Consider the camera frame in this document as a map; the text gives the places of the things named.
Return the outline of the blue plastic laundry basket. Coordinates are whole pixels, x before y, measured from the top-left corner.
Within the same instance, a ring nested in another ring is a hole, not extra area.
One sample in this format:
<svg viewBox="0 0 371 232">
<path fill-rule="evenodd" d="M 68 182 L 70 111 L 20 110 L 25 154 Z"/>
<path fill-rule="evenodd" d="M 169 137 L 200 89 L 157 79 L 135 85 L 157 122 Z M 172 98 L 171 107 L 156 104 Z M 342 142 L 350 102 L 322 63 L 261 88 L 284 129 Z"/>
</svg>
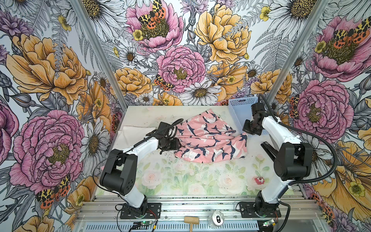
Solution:
<svg viewBox="0 0 371 232">
<path fill-rule="evenodd" d="M 258 101 L 257 96 L 247 96 L 228 100 L 229 112 L 235 125 L 237 126 L 236 130 L 239 133 L 244 133 L 243 126 L 245 121 L 253 118 L 251 107 Z"/>
</svg>

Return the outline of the pink patterned garment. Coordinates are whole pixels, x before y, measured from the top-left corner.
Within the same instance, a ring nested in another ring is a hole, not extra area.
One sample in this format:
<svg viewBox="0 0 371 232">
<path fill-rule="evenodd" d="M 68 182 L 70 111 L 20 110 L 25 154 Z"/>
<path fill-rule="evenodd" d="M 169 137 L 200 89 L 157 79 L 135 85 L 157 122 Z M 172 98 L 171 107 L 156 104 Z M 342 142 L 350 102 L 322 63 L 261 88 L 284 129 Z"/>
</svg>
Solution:
<svg viewBox="0 0 371 232">
<path fill-rule="evenodd" d="M 177 125 L 175 137 L 181 147 L 175 157 L 196 163 L 243 158 L 247 153 L 247 133 L 235 133 L 226 121 L 208 109 Z"/>
</svg>

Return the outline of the white printed t-shirt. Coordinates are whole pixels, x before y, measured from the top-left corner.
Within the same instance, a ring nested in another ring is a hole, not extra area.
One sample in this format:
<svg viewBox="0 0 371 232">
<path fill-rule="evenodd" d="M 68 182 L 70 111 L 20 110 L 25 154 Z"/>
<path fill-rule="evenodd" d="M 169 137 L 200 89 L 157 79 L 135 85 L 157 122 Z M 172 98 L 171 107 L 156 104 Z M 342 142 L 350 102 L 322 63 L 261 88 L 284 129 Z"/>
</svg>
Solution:
<svg viewBox="0 0 371 232">
<path fill-rule="evenodd" d="M 155 130 L 155 127 L 124 126 L 118 131 L 112 145 L 113 149 L 124 150 L 132 147 L 147 137 L 147 134 Z"/>
</svg>

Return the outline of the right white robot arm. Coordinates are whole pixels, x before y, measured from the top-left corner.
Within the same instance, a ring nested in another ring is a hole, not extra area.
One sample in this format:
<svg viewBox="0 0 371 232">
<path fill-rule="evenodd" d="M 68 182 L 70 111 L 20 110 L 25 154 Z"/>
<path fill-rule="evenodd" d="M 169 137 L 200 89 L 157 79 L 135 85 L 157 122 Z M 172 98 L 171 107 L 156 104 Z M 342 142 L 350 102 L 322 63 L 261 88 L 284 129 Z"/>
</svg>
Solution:
<svg viewBox="0 0 371 232">
<path fill-rule="evenodd" d="M 290 132 L 286 124 L 272 113 L 268 113 L 263 103 L 254 103 L 251 110 L 252 120 L 245 121 L 243 131 L 251 135 L 261 135 L 262 131 L 266 130 L 273 143 L 273 146 L 268 142 L 261 144 L 272 159 L 276 174 L 276 178 L 261 190 L 255 199 L 254 211 L 262 217 L 274 214 L 279 206 L 279 200 L 292 182 L 309 176 L 313 147 L 302 142 Z"/>
</svg>

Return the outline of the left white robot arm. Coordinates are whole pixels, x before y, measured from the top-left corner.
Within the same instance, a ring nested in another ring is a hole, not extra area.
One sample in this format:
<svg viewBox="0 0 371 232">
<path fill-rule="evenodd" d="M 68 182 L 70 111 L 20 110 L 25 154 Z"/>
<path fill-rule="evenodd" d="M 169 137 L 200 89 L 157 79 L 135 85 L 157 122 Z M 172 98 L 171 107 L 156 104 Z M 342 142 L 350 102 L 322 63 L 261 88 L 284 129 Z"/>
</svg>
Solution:
<svg viewBox="0 0 371 232">
<path fill-rule="evenodd" d="M 161 152 L 180 149 L 180 141 L 175 135 L 177 125 L 183 121 L 178 119 L 172 124 L 161 122 L 157 129 L 133 146 L 124 150 L 113 149 L 105 160 L 100 188 L 116 193 L 133 214 L 144 215 L 148 209 L 147 197 L 135 186 L 138 161 L 158 149 Z"/>
</svg>

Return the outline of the black clip on table edge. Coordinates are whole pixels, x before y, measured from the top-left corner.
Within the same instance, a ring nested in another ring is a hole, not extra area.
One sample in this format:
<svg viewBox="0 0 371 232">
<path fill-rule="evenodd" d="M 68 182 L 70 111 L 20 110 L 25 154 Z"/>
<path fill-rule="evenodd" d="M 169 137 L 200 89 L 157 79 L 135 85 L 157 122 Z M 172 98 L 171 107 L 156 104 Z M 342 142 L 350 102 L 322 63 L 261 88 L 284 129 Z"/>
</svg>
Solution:
<svg viewBox="0 0 371 232">
<path fill-rule="evenodd" d="M 277 155 L 278 155 L 278 150 L 276 150 L 268 142 L 261 143 L 261 147 L 267 153 L 267 155 L 270 157 L 270 159 L 274 162 L 275 159 L 276 159 L 276 157 L 277 157 Z"/>
</svg>

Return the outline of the wooden mallet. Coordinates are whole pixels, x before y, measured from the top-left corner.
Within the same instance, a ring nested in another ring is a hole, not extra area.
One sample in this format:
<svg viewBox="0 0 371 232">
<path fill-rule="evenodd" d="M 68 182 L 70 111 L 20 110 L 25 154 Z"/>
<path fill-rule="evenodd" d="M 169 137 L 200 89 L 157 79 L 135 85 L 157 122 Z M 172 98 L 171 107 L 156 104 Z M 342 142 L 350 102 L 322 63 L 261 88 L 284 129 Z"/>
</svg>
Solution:
<svg viewBox="0 0 371 232">
<path fill-rule="evenodd" d="M 189 224 L 189 231 L 193 232 L 193 226 L 199 225 L 200 219 L 198 217 L 185 216 L 184 223 Z"/>
</svg>

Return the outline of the left green circuit board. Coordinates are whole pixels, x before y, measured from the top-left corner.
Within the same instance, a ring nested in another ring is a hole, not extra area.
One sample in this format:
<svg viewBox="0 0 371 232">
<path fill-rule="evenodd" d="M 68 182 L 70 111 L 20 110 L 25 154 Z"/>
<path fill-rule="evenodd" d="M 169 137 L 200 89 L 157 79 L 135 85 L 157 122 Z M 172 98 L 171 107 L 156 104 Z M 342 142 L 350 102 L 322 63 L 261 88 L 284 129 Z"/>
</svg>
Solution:
<svg viewBox="0 0 371 232">
<path fill-rule="evenodd" d="M 139 221 L 139 222 L 134 222 L 131 230 L 147 230 L 149 228 L 155 229 L 157 226 L 156 221 Z"/>
</svg>

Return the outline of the green circuit board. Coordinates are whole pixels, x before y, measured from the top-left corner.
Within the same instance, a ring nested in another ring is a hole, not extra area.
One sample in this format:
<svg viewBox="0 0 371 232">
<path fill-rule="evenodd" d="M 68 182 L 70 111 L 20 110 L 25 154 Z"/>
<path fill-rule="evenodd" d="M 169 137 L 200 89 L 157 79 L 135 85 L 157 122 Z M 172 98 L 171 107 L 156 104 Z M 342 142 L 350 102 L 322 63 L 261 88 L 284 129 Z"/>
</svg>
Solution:
<svg viewBox="0 0 371 232">
<path fill-rule="evenodd" d="M 156 221 L 139 221 L 139 222 L 134 222 L 131 230 L 147 230 L 149 228 L 155 229 L 157 226 Z"/>
<path fill-rule="evenodd" d="M 274 219 L 268 220 L 262 224 L 264 227 L 274 226 L 276 224 Z"/>
</svg>

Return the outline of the right green circuit board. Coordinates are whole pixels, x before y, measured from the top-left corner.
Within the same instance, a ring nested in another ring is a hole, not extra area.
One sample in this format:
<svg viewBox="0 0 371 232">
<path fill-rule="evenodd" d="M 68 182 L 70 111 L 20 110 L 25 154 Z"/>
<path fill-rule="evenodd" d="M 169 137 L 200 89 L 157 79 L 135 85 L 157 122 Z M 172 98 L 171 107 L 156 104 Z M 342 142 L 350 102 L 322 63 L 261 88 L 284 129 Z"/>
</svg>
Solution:
<svg viewBox="0 0 371 232">
<path fill-rule="evenodd" d="M 274 226 L 276 224 L 274 219 L 268 220 L 262 224 L 264 227 Z"/>
</svg>

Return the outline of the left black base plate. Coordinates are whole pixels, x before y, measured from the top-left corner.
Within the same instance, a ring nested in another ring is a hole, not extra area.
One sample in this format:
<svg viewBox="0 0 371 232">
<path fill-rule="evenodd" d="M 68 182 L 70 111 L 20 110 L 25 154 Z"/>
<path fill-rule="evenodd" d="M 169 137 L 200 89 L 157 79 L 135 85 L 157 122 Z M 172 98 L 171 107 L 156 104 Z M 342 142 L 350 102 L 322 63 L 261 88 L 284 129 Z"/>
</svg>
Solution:
<svg viewBox="0 0 371 232">
<path fill-rule="evenodd" d="M 161 215 L 161 203 L 144 203 L 140 208 L 129 204 L 123 204 L 120 209 L 120 219 L 159 219 Z"/>
</svg>

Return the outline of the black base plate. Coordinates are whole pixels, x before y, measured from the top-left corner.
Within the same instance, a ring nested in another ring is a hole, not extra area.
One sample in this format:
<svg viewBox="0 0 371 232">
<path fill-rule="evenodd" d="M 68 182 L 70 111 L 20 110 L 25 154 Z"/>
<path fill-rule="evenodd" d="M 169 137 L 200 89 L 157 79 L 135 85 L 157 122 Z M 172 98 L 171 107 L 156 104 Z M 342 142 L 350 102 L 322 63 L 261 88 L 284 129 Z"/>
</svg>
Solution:
<svg viewBox="0 0 371 232">
<path fill-rule="evenodd" d="M 161 203 L 144 203 L 140 208 L 129 204 L 123 204 L 120 209 L 120 219 L 159 219 L 161 215 Z"/>
<path fill-rule="evenodd" d="M 257 206 L 255 202 L 239 202 L 236 211 L 240 212 L 242 218 L 280 218 L 279 204 L 262 203 Z"/>
</svg>

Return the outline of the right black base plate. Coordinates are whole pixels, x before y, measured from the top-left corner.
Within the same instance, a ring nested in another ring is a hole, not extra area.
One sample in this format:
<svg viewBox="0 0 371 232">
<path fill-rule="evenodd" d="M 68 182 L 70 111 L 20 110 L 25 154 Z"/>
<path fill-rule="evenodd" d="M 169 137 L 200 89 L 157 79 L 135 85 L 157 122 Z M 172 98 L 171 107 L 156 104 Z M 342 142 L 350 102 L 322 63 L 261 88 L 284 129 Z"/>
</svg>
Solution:
<svg viewBox="0 0 371 232">
<path fill-rule="evenodd" d="M 239 202 L 236 211 L 240 212 L 242 218 L 280 218 L 279 204 L 262 203 L 257 206 L 255 202 Z"/>
</svg>

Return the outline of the aluminium front rail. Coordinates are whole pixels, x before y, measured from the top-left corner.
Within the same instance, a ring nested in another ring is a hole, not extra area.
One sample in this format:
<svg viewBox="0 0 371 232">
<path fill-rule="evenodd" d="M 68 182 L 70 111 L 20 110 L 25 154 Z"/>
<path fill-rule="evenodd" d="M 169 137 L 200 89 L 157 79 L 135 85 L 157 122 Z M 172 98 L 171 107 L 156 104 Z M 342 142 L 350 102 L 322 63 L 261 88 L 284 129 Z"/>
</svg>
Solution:
<svg viewBox="0 0 371 232">
<path fill-rule="evenodd" d="M 199 217 L 206 221 L 214 211 L 220 211 L 226 219 L 241 219 L 236 211 L 239 202 L 252 202 L 255 197 L 244 196 L 152 196 L 149 203 L 161 203 L 160 221 L 182 221 L 185 216 Z M 302 196 L 284 196 L 282 201 L 291 206 L 289 219 L 323 219 L 322 212 L 314 200 Z M 113 222 L 117 219 L 118 204 L 123 201 L 114 196 L 97 196 L 94 201 L 84 203 L 76 222 Z"/>
</svg>

